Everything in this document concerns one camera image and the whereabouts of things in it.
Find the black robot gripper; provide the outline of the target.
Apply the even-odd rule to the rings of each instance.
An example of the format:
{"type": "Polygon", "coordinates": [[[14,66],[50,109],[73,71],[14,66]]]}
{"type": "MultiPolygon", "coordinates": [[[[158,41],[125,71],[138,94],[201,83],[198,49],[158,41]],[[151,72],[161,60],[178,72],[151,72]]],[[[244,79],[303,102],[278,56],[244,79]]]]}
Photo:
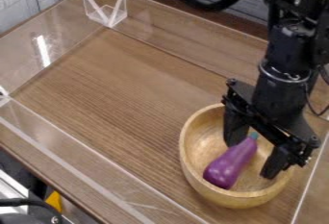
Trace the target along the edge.
{"type": "Polygon", "coordinates": [[[319,72],[287,71],[262,62],[256,85],[234,78],[222,96],[224,140],[241,143],[253,128],[274,145],[260,175],[273,180],[291,166],[305,166],[320,138],[304,116],[319,72]]]}

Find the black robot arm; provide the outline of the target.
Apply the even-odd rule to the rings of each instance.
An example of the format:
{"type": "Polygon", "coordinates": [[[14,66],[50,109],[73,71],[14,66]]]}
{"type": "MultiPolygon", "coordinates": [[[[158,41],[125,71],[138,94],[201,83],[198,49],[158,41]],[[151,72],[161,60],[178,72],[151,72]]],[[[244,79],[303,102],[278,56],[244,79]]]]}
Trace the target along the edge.
{"type": "MultiPolygon", "coordinates": [[[[214,12],[240,2],[182,1],[214,12]]],[[[261,176],[273,179],[291,166],[304,166],[320,146],[304,109],[312,106],[316,81],[329,85],[329,0],[264,1],[269,6],[268,50],[258,64],[257,84],[226,81],[224,139],[233,146],[249,129],[261,133],[274,144],[261,176]]]]}

